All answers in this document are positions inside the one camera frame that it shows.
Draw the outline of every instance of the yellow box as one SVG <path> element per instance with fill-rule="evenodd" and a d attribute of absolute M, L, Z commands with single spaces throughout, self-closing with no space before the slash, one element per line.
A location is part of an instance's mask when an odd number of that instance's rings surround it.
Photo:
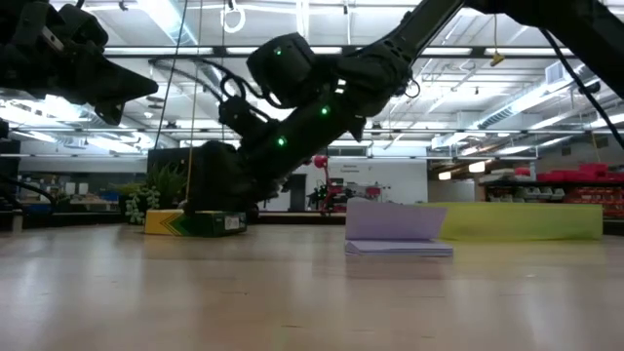
<path fill-rule="evenodd" d="M 149 210 L 145 216 L 145 234 L 222 237 L 247 230 L 244 213 L 201 211 L 192 216 L 183 210 Z"/>

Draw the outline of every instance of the green plant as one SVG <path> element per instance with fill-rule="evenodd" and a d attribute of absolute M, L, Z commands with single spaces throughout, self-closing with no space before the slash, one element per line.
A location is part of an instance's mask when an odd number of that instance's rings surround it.
<path fill-rule="evenodd" d="M 130 196 L 140 190 L 144 183 L 110 184 L 110 187 L 122 196 Z"/>
<path fill-rule="evenodd" d="M 171 164 L 164 167 L 154 165 L 147 173 L 145 183 L 149 189 L 157 190 L 161 198 L 170 200 L 186 186 L 186 175 L 176 170 Z"/>
<path fill-rule="evenodd" d="M 147 206 L 139 207 L 141 199 L 145 199 Z M 130 194 L 130 200 L 126 201 L 126 216 L 130 218 L 130 223 L 145 224 L 145 211 L 160 209 L 160 192 L 155 188 L 149 189 L 142 186 L 138 192 Z"/>

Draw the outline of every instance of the metal rod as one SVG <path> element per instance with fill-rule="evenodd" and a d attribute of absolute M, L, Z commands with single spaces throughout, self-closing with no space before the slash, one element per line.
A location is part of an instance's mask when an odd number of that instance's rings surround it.
<path fill-rule="evenodd" d="M 41 132 L 41 133 L 128 133 L 128 132 L 142 132 L 142 133 L 156 133 L 157 128 L 42 128 L 42 127 L 19 127 L 11 128 L 11 132 Z M 178 129 L 163 129 L 162 134 L 190 134 L 193 133 L 221 133 L 221 128 L 178 128 Z M 226 129 L 227 133 L 234 133 L 234 131 Z M 432 135 L 432 134 L 446 134 L 446 133 L 466 133 L 475 135 L 497 135 L 497 134 L 509 134 L 509 135 L 561 135 L 561 136 L 580 136 L 585 134 L 596 135 L 610 135 L 611 131 L 604 130 L 478 130 L 478 129 L 365 129 L 364 133 L 383 133 L 383 134 L 395 134 L 404 133 L 409 135 Z"/>
<path fill-rule="evenodd" d="M 118 158 L 118 159 L 145 159 L 147 155 L 142 154 L 0 154 L 0 158 L 46 158 L 46 159 L 57 159 L 57 158 L 79 158 L 79 159 L 107 159 L 107 158 Z M 496 156 L 496 155 L 485 155 L 485 156 L 361 156 L 354 158 L 376 158 L 376 159 L 412 159 L 412 160 L 440 160 L 440 161 L 451 161 L 451 160 L 459 160 L 459 161 L 487 161 L 487 160 L 500 160 L 500 161 L 530 161 L 537 160 L 536 157 L 531 156 Z"/>

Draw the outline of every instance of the lavender folder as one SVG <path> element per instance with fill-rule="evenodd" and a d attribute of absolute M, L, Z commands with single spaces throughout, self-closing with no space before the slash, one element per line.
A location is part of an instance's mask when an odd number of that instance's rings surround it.
<path fill-rule="evenodd" d="M 452 247 L 435 241 L 392 242 L 392 241 L 347 241 L 344 250 L 347 254 L 412 254 L 420 256 L 450 256 Z"/>
<path fill-rule="evenodd" d="M 452 255 L 452 247 L 435 242 L 447 209 L 349 201 L 347 254 Z"/>
<path fill-rule="evenodd" d="M 447 209 L 349 201 L 347 240 L 432 240 L 438 238 Z"/>

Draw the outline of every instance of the black cable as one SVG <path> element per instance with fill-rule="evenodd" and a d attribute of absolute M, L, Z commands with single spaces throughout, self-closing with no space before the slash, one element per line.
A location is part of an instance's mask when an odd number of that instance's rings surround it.
<path fill-rule="evenodd" d="M 55 207 L 57 206 L 57 200 L 47 191 L 41 190 L 37 187 L 34 187 L 30 184 L 26 184 L 22 181 L 18 181 L 18 180 L 14 180 L 11 179 L 5 175 L 0 174 L 0 182 L 4 182 L 4 183 L 8 183 L 17 187 L 20 187 L 22 189 L 27 189 L 30 191 L 34 191 L 39 195 L 42 195 L 43 197 L 45 197 L 46 199 L 48 199 L 48 201 L 50 201 L 50 210 L 48 211 L 47 215 L 51 215 L 54 210 Z M 27 209 L 11 194 L 8 194 L 6 192 L 2 192 L 2 195 L 14 206 L 17 207 L 19 210 L 21 210 L 24 214 L 27 214 L 28 211 Z"/>
<path fill-rule="evenodd" d="M 541 31 L 541 33 L 544 35 L 544 37 L 546 38 L 550 46 L 553 47 L 553 50 L 555 50 L 555 54 L 557 54 L 557 58 L 559 58 L 559 60 L 562 62 L 562 64 L 565 67 L 565 70 L 572 77 L 572 79 L 574 80 L 574 83 L 576 83 L 576 85 L 578 86 L 578 89 L 590 101 L 592 106 L 594 106 L 594 108 L 596 109 L 596 112 L 598 112 L 598 114 L 604 119 L 609 130 L 613 134 L 613 137 L 615 138 L 617 143 L 620 144 L 622 149 L 624 149 L 624 140 L 622 140 L 622 136 L 617 132 L 617 128 L 615 127 L 613 122 L 611 122 L 611 120 L 608 118 L 608 115 L 606 114 L 603 107 L 596 101 L 594 96 L 592 96 L 592 93 L 590 93 L 587 90 L 587 87 L 585 87 L 585 84 L 583 84 L 583 81 L 578 77 L 576 72 L 574 72 L 574 69 L 572 68 L 572 66 L 569 65 L 569 63 L 567 62 L 567 59 L 564 57 L 562 50 L 559 48 L 559 46 L 555 42 L 555 39 L 553 38 L 553 36 L 545 29 L 540 28 L 539 31 Z"/>
<path fill-rule="evenodd" d="M 163 63 L 161 62 L 162 60 L 170 60 L 170 59 L 176 60 L 176 58 L 177 58 L 177 55 L 161 55 L 157 58 L 151 58 L 149 60 L 149 63 L 154 66 L 160 66 L 162 68 L 163 67 Z M 223 66 L 222 64 L 219 64 L 217 62 L 214 62 L 205 58 L 184 58 L 184 59 L 194 62 L 196 64 L 206 64 L 208 66 L 212 66 L 218 69 L 219 71 L 221 71 L 223 73 L 223 77 L 221 78 L 219 82 L 219 88 L 221 89 L 222 94 L 228 98 L 232 98 L 232 95 L 229 94 L 225 90 L 225 86 L 230 81 L 234 82 L 234 84 L 236 85 L 236 88 L 239 91 L 238 93 L 241 95 L 241 98 L 247 97 L 247 91 L 252 93 L 252 95 L 255 96 L 256 98 L 264 98 L 264 94 L 257 92 L 254 89 L 254 87 L 252 87 L 252 84 L 250 84 L 250 82 L 248 82 L 245 78 L 241 77 L 240 75 L 232 72 L 230 69 Z M 193 75 L 186 73 L 182 70 L 176 69 L 174 67 L 170 67 L 168 69 L 172 69 L 174 73 L 184 76 L 186 78 L 196 80 L 198 83 L 206 87 L 207 90 L 210 91 L 211 94 L 214 95 L 214 98 L 216 98 L 219 102 L 223 102 L 223 97 L 221 96 L 221 94 L 219 92 L 216 92 L 214 89 L 212 89 L 212 87 L 209 84 L 201 80 L 198 80 Z"/>
<path fill-rule="evenodd" d="M 175 56 L 172 63 L 172 71 L 169 74 L 169 81 L 167 82 L 167 90 L 165 91 L 165 101 L 163 101 L 163 112 L 160 114 L 160 123 L 158 124 L 158 132 L 156 133 L 156 140 L 154 141 L 154 149 L 158 147 L 158 139 L 160 138 L 161 131 L 163 130 L 163 121 L 165 120 L 165 111 L 167 110 L 167 100 L 169 97 L 169 90 L 174 81 L 174 69 L 176 68 L 177 53 L 179 53 L 179 47 L 182 41 L 182 33 L 184 32 L 184 24 L 186 22 L 186 10 L 188 10 L 188 0 L 184 1 L 184 11 L 182 12 L 182 21 L 179 25 L 179 33 L 177 34 L 177 43 L 175 43 Z"/>

